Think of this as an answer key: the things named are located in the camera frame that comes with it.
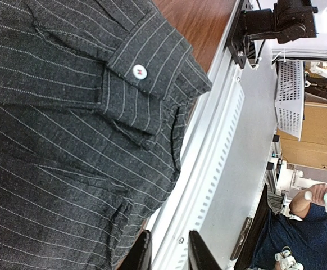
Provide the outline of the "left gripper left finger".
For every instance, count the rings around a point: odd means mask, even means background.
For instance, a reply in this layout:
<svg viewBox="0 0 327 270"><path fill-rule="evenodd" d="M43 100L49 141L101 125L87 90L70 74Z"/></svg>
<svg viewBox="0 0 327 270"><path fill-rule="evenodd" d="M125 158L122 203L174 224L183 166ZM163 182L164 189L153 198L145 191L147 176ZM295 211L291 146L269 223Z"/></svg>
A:
<svg viewBox="0 0 327 270"><path fill-rule="evenodd" d="M125 269L152 269L152 234L144 230L125 258Z"/></svg>

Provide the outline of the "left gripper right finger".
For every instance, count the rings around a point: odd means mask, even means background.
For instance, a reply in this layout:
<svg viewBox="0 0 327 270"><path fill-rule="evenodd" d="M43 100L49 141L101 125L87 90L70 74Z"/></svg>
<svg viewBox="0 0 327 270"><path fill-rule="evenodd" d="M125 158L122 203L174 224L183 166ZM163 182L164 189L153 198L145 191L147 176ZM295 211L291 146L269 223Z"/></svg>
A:
<svg viewBox="0 0 327 270"><path fill-rule="evenodd" d="M189 232L188 242L189 270L221 270L198 231Z"/></svg>

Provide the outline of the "black pinstriped long sleeve shirt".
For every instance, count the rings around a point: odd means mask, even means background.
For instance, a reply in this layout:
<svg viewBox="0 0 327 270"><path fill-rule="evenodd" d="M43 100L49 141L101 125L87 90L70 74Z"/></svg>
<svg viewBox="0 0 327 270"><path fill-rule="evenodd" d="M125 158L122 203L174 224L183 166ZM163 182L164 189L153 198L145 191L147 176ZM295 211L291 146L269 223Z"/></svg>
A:
<svg viewBox="0 0 327 270"><path fill-rule="evenodd" d="M0 1L0 269L117 269L210 89L152 1Z"/></svg>

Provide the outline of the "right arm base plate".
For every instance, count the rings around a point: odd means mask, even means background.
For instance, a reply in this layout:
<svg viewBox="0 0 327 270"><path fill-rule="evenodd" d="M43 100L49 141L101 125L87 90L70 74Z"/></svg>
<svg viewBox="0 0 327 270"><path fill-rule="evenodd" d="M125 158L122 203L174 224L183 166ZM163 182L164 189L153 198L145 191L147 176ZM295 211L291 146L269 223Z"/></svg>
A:
<svg viewBox="0 0 327 270"><path fill-rule="evenodd" d="M233 22L229 30L226 46L229 49L235 64L244 69L249 55L249 40L246 36L246 23L244 14L251 10L249 1L241 0L234 13Z"/></svg>

